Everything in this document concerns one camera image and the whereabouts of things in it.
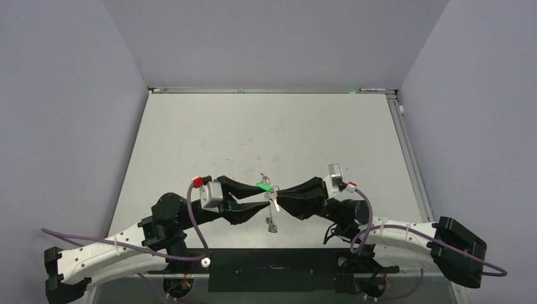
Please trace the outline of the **green key tag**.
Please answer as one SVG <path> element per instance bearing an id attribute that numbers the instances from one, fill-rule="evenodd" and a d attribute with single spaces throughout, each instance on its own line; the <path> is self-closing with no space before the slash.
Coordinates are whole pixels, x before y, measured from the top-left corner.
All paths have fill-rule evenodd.
<path id="1" fill-rule="evenodd" d="M 257 188 L 265 191 L 265 192 L 274 192 L 274 188 L 270 185 L 270 184 L 266 184 L 266 183 L 263 183 L 263 182 L 259 182 L 256 184 Z"/>

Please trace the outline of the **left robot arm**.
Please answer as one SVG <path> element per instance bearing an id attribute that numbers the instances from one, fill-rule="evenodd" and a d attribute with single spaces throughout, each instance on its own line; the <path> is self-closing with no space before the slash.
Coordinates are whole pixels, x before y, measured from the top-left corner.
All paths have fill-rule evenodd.
<path id="1" fill-rule="evenodd" d="M 216 219 L 242 224 L 270 206 L 270 200 L 240 204 L 239 199 L 274 193 L 275 189 L 266 182 L 251 186 L 226 176 L 195 177 L 185 198 L 163 194 L 152 206 L 150 216 L 107 238 L 43 229 L 71 244 L 88 242 L 70 250 L 52 247 L 44 252 L 47 301 L 71 303 L 100 284 L 132 274 L 205 270 L 212 258 L 200 225 Z"/>

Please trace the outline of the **perforated metal key plate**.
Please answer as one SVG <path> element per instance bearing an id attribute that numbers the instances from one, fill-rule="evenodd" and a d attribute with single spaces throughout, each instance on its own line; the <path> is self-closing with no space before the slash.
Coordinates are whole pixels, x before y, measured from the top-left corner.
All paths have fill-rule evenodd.
<path id="1" fill-rule="evenodd" d="M 261 175 L 261 180 L 260 182 L 263 182 L 263 183 L 266 183 L 266 184 L 270 184 L 271 185 L 271 181 L 270 179 L 263 173 L 260 174 Z M 277 186 L 272 186 L 274 188 L 274 191 L 277 192 L 277 190 L 279 189 Z M 268 231 L 269 233 L 272 233 L 272 234 L 276 234 L 278 233 L 278 227 L 276 225 L 276 223 L 274 222 L 274 218 L 273 218 L 273 215 L 272 215 L 272 207 L 275 208 L 274 204 L 269 200 L 268 196 L 267 196 L 268 192 L 265 192 L 264 196 L 265 196 L 265 199 L 269 202 L 269 206 L 268 206 L 268 215 L 266 216 L 265 218 L 265 221 L 268 225 Z"/>

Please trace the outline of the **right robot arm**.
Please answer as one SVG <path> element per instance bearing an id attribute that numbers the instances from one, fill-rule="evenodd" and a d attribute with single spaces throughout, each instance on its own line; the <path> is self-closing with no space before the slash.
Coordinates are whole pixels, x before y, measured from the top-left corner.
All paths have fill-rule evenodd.
<path id="1" fill-rule="evenodd" d="M 422 267 L 438 270 L 458 285 L 481 287 L 487 244 L 451 217 L 425 223 L 375 217 L 370 200 L 354 182 L 335 184 L 320 177 L 269 197 L 299 220 L 315 215 L 335 223 L 338 237 L 351 243 L 351 252 L 366 271 L 380 265 Z M 378 248 L 399 252 L 381 253 Z"/>

